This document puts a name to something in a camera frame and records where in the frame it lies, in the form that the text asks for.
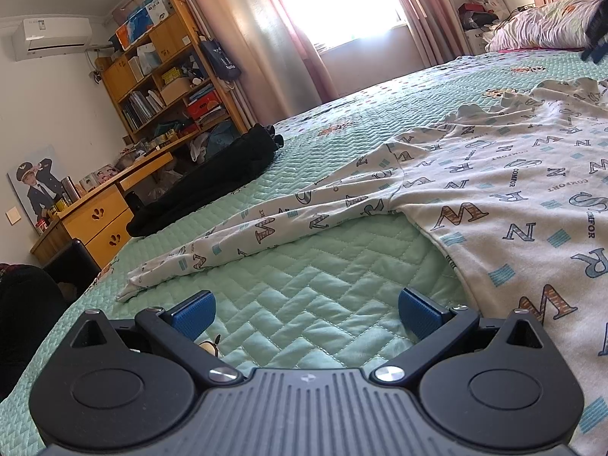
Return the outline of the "yellow wooden desk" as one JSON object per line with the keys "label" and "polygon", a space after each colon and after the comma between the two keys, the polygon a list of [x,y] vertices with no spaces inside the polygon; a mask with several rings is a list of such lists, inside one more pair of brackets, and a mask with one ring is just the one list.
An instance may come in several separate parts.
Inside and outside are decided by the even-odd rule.
{"label": "yellow wooden desk", "polygon": [[154,150],[59,212],[30,253],[45,266],[70,241],[78,240],[95,263],[105,267],[130,240],[126,225],[133,212],[125,200],[126,193],[170,163],[172,152],[195,137],[190,134]]}

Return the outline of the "wooden bookshelf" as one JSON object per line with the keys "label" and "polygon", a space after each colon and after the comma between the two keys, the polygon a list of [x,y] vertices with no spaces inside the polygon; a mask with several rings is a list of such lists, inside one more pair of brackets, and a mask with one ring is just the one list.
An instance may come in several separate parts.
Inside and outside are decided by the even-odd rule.
{"label": "wooden bookshelf", "polygon": [[101,78],[126,132],[123,140],[151,140],[173,120],[202,132],[229,120],[246,132],[236,101],[204,55],[204,36],[188,3],[167,2],[172,13],[166,19],[104,61]]}

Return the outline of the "cartoon boy poster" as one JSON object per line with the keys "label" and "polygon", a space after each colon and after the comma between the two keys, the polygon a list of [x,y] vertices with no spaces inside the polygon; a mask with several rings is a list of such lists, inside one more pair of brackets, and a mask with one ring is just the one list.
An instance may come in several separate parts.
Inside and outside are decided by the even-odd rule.
{"label": "cartoon boy poster", "polygon": [[57,196],[66,196],[62,181],[68,176],[52,145],[22,155],[7,170],[7,178],[31,225],[42,219]]}

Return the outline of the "pink curtain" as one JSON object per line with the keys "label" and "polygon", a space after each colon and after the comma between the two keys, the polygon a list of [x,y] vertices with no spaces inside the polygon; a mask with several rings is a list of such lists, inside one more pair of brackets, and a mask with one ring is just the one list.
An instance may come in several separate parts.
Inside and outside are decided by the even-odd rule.
{"label": "pink curtain", "polygon": [[436,66],[470,54],[451,0],[399,0],[424,66]]}
{"label": "pink curtain", "polygon": [[241,70],[256,119],[272,124],[336,100],[329,71],[288,13],[287,0],[194,0]]}

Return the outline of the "pink curtain left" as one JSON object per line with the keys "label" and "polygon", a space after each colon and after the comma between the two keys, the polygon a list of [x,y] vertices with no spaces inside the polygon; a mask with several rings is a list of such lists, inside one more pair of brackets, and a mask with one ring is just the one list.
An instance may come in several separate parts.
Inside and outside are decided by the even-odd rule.
{"label": "pink curtain left", "polygon": [[329,71],[288,13],[287,0],[194,0],[241,70],[256,119],[272,124],[336,100]]}

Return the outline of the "green quilted bee bedspread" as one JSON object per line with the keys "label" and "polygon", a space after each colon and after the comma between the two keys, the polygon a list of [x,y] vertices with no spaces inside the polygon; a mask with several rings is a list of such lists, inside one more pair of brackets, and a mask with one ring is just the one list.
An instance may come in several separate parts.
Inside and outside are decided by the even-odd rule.
{"label": "green quilted bee bedspread", "polygon": [[[254,367],[375,369],[412,343],[399,324],[405,286],[444,305],[478,310],[453,261],[402,213],[351,219],[316,234],[185,276],[120,301],[140,264],[181,247],[235,214],[305,190],[386,141],[435,126],[460,108],[490,109],[547,80],[605,81],[605,64],[577,52],[493,52],[463,57],[370,87],[284,119],[284,147],[254,182],[130,241],[59,319],[1,405],[1,451],[33,455],[43,446],[28,409],[31,387],[81,312],[126,319],[147,306],[170,307],[208,289],[217,299],[210,334],[243,373]],[[485,313],[502,317],[505,313]]]}

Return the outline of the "floral pillow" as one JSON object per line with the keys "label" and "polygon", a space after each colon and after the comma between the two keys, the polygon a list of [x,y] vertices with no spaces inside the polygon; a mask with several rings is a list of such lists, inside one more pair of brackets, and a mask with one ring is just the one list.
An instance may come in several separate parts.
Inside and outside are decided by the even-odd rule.
{"label": "floral pillow", "polygon": [[602,0],[560,0],[517,13],[494,32],[488,52],[585,48],[585,30]]}

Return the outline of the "dark hanging bag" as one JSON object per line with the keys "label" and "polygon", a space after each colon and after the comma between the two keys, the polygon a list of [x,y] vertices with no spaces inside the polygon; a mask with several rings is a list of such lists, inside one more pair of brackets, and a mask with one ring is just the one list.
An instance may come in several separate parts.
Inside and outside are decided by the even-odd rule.
{"label": "dark hanging bag", "polygon": [[200,48],[218,78],[227,82],[240,78],[241,70],[232,62],[217,39],[202,40]]}

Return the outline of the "black folded garment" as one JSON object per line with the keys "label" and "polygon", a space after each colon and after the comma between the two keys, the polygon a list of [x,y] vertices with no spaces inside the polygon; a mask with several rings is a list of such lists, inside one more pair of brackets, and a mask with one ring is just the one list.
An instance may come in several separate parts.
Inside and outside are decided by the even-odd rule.
{"label": "black folded garment", "polygon": [[284,146],[273,126],[257,123],[210,160],[189,171],[127,224],[133,238],[148,237],[260,177]]}

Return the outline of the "pink curtain right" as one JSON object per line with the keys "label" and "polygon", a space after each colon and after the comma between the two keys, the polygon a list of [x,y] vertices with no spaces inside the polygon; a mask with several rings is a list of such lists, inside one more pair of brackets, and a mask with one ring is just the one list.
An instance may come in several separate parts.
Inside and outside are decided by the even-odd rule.
{"label": "pink curtain right", "polygon": [[424,66],[436,66],[470,54],[451,0],[399,0]]}

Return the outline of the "white air conditioner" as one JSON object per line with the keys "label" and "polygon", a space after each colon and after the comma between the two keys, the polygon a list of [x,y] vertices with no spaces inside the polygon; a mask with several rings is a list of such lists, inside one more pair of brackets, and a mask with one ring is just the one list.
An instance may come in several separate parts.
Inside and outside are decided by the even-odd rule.
{"label": "white air conditioner", "polygon": [[82,52],[93,29],[85,17],[29,17],[13,33],[16,61]]}

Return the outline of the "white letter-print shirt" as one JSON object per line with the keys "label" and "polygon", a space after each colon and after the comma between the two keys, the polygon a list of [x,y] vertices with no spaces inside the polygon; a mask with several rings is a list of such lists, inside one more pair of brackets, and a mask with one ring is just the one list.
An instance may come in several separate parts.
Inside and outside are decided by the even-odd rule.
{"label": "white letter-print shirt", "polygon": [[120,301],[363,216],[402,213],[484,313],[544,325],[585,405],[574,446],[607,451],[607,84],[547,80],[460,108],[131,271]]}

